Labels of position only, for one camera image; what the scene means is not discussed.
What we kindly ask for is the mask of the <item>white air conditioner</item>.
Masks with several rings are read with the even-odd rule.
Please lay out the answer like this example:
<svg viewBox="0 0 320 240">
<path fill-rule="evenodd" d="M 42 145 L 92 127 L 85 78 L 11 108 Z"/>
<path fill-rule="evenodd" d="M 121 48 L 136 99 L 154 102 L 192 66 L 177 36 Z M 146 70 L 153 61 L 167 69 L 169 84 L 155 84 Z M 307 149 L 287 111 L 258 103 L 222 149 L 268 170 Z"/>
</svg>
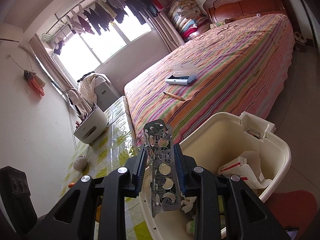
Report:
<svg viewBox="0 0 320 240">
<path fill-rule="evenodd" d="M 17 48 L 23 38 L 23 30 L 20 27 L 8 23 L 0 25 L 0 44 L 8 48 Z"/>
</svg>

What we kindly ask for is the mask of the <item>slippers on floor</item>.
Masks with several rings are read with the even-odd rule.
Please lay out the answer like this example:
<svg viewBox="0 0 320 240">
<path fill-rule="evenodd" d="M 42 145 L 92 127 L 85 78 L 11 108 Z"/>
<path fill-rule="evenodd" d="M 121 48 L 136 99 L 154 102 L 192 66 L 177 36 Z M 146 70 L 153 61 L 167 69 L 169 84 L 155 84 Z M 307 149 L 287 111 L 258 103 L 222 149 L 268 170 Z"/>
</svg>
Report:
<svg viewBox="0 0 320 240">
<path fill-rule="evenodd" d="M 294 38 L 295 38 L 296 44 L 299 44 L 299 45 L 305 45 L 306 44 L 306 38 L 301 33 L 299 33 L 298 31 L 294 32 Z"/>
</svg>

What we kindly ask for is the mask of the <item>panda and green plush toy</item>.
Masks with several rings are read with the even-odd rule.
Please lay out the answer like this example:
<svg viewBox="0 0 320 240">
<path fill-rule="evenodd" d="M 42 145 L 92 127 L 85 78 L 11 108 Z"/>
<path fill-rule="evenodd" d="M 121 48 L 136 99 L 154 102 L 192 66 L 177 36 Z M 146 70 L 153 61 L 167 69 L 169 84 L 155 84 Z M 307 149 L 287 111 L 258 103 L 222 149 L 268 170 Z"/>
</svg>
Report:
<svg viewBox="0 0 320 240">
<path fill-rule="evenodd" d="M 78 156 L 73 162 L 73 168 L 78 172 L 82 172 L 87 166 L 87 163 L 87 158 L 85 156 Z"/>
</svg>

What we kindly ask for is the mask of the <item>yellow checkered plastic tablecloth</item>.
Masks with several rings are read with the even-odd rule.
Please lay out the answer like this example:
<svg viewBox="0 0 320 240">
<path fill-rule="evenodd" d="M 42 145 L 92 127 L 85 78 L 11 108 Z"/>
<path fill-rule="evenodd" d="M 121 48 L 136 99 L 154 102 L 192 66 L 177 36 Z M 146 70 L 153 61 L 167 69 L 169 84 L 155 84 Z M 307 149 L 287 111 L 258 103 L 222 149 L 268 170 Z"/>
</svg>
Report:
<svg viewBox="0 0 320 240">
<path fill-rule="evenodd" d="M 78 142 L 71 163 L 66 169 L 59 197 L 69 190 L 70 183 L 77 182 L 82 176 L 104 177 L 124 166 L 128 158 L 138 155 L 136 134 L 126 97 L 120 97 L 105 114 L 108 119 L 106 132 L 90 145 Z M 78 156 L 87 158 L 87 166 L 82 172 L 73 168 L 73 162 Z M 138 197 L 125 198 L 125 224 L 127 239 L 152 239 Z"/>
</svg>

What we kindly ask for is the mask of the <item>striped bed sheet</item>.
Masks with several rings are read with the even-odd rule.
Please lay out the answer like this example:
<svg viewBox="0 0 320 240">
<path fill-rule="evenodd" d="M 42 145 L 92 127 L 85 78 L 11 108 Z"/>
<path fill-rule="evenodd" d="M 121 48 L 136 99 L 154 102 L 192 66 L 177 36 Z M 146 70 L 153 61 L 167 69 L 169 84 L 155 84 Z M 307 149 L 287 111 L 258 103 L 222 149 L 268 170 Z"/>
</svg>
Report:
<svg viewBox="0 0 320 240">
<path fill-rule="evenodd" d="M 268 14 L 210 29 L 178 47 L 124 87 L 138 144 L 144 141 L 144 125 L 157 119 L 172 127 L 174 142 L 181 142 L 217 112 L 266 118 L 284 88 L 294 44 L 289 18 Z M 172 66 L 184 63 L 198 68 L 195 82 L 165 83 Z"/>
</svg>

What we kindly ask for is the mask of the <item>yellow pencil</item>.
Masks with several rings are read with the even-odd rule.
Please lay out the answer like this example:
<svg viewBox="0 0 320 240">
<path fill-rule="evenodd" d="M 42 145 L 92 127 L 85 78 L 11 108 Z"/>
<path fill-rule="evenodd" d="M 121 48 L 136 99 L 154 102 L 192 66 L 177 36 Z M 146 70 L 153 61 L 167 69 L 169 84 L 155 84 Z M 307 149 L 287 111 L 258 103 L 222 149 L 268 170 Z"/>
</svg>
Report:
<svg viewBox="0 0 320 240">
<path fill-rule="evenodd" d="M 166 96 L 169 96 L 169 97 L 171 97 L 171 98 L 180 100 L 180 101 L 185 101 L 185 99 L 184 99 L 183 97 L 178 96 L 178 95 L 175 95 L 175 94 L 171 94 L 171 93 L 169 93 L 169 92 L 165 92 L 165 91 L 164 91 L 163 94 L 166 95 Z"/>
</svg>

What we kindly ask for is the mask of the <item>stack of folded quilts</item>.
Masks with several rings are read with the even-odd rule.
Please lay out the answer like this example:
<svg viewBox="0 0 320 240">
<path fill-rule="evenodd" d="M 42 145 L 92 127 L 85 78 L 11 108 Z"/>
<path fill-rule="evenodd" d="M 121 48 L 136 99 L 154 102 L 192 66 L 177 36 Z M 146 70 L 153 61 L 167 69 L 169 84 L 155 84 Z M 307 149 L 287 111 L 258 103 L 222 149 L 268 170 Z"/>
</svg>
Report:
<svg viewBox="0 0 320 240">
<path fill-rule="evenodd" d="M 210 29 L 208 16 L 195 0 L 171 0 L 168 18 L 184 42 L 207 32 Z"/>
</svg>

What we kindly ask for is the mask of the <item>silver pill blister pack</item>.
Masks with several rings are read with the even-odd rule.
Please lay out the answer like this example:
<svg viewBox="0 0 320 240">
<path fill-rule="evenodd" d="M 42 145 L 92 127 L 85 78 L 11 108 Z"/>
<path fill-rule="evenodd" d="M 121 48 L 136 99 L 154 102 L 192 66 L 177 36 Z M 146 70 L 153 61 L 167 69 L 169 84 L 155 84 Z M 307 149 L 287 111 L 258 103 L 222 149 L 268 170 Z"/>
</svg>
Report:
<svg viewBox="0 0 320 240">
<path fill-rule="evenodd" d="M 157 214 L 181 207 L 172 128 L 158 119 L 147 123 L 143 132 L 152 174 L 150 209 L 152 217 L 156 217 Z"/>
</svg>

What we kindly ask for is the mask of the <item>cream plastic trash bin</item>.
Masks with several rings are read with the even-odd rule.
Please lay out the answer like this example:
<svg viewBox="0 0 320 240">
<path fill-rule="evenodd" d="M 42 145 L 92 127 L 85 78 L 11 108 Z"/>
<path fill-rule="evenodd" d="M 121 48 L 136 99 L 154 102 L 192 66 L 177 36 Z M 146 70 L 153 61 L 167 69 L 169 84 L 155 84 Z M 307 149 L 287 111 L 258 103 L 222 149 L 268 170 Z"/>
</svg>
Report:
<svg viewBox="0 0 320 240">
<path fill-rule="evenodd" d="M 260 157 L 261 171 L 271 183 L 254 192 L 266 202 L 280 184 L 291 165 L 288 144 L 274 134 L 275 125 L 247 112 L 240 116 L 221 112 L 212 115 L 180 147 L 185 155 L 213 174 L 226 163 L 245 151 L 255 151 Z M 182 211 L 169 211 L 152 217 L 150 210 L 150 169 L 146 169 L 140 204 L 152 239 L 193 239 L 186 232 L 187 215 Z"/>
</svg>

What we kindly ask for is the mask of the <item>red round stool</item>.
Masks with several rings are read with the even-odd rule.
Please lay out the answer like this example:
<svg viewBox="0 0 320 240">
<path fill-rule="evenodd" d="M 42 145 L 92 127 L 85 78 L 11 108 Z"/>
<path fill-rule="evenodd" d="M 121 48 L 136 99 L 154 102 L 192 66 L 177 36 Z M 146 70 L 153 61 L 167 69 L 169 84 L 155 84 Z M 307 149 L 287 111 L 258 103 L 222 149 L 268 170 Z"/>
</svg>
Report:
<svg viewBox="0 0 320 240">
<path fill-rule="evenodd" d="M 298 238 L 306 232 L 318 211 L 316 198 L 304 190 L 272 193 L 265 205 L 284 228 L 299 228 Z"/>
</svg>

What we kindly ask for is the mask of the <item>green plastic bag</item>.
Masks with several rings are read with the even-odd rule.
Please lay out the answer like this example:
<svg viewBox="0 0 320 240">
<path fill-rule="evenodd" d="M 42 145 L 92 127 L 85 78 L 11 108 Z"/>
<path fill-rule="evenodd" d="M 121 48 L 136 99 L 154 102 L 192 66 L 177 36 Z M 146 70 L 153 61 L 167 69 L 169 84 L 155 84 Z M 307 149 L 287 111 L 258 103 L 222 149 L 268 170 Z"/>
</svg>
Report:
<svg viewBox="0 0 320 240">
<path fill-rule="evenodd" d="M 186 224 L 186 232 L 190 235 L 195 235 L 195 220 L 191 220 Z"/>
</svg>

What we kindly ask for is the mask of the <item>red white medicine box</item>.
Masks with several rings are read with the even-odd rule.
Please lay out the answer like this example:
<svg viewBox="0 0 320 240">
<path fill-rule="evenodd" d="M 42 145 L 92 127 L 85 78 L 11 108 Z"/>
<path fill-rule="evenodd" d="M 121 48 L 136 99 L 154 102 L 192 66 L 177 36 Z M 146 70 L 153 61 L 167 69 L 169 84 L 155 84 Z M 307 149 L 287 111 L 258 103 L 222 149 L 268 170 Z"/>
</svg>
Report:
<svg viewBox="0 0 320 240">
<path fill-rule="evenodd" d="M 218 175 L 230 178 L 238 175 L 251 189 L 265 189 L 272 179 L 266 179 L 261 171 L 259 157 L 239 156 L 229 163 L 221 166 Z"/>
</svg>

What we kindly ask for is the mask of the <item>pink curtain right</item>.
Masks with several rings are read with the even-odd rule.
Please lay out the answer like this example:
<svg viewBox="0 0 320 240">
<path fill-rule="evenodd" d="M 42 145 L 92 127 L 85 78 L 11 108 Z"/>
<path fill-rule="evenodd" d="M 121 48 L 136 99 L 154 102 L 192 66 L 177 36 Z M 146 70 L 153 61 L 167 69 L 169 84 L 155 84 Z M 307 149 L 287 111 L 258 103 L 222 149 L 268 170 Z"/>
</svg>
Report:
<svg viewBox="0 0 320 240">
<path fill-rule="evenodd" d="M 149 19 L 162 38 L 168 51 L 172 52 L 185 44 L 164 12 L 160 11 L 156 17 L 150 16 Z"/>
</svg>

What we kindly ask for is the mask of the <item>pink curtain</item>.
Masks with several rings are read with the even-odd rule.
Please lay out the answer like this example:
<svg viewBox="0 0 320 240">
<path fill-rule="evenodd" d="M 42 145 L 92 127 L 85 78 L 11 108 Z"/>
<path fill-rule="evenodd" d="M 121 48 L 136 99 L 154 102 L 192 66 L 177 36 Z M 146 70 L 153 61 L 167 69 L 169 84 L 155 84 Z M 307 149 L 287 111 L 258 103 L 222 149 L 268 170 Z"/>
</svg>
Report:
<svg viewBox="0 0 320 240">
<path fill-rule="evenodd" d="M 185 44 L 164 12 L 160 11 L 156 17 L 150 16 L 149 19 L 162 38 L 168 51 L 172 52 Z"/>
<path fill-rule="evenodd" d="M 52 77 L 52 80 L 57 84 L 60 92 L 68 98 L 68 92 L 71 89 L 75 88 L 74 83 L 70 80 L 70 78 L 66 75 L 65 71 L 55 63 L 52 57 L 47 53 L 42 41 L 39 36 L 35 34 L 31 40 L 29 41 L 29 45 L 39 59 L 39 61 L 44 66 L 45 70 Z"/>
</svg>

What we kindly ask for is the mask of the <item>orange cloth on wall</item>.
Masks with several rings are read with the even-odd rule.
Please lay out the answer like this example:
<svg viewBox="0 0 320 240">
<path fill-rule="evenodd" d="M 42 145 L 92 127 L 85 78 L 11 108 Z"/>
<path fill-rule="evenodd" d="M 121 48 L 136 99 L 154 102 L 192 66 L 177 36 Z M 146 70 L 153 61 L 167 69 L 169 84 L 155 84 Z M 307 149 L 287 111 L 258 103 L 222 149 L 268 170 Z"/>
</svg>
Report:
<svg viewBox="0 0 320 240">
<path fill-rule="evenodd" d="M 38 94 L 41 97 L 45 96 L 45 92 L 43 88 L 45 87 L 46 83 L 40 77 L 38 77 L 36 72 L 28 71 L 25 69 L 23 76 L 24 76 L 24 79 L 29 83 L 29 86 L 31 87 L 31 89 L 36 94 Z"/>
</svg>

